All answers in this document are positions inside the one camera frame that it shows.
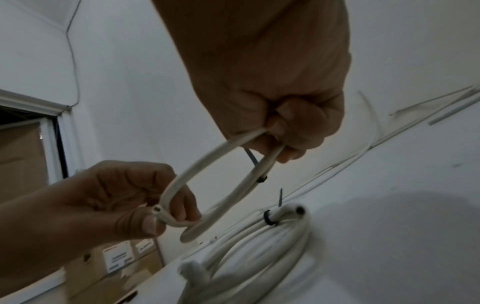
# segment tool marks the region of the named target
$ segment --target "white label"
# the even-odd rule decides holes
[[[103,258],[108,273],[133,262],[134,253],[129,241],[121,242],[103,250]]]
[[[154,246],[154,240],[151,238],[148,238],[138,242],[138,244],[136,245],[136,249],[138,250],[138,253],[141,254],[142,252],[144,252],[145,250],[153,246]]]

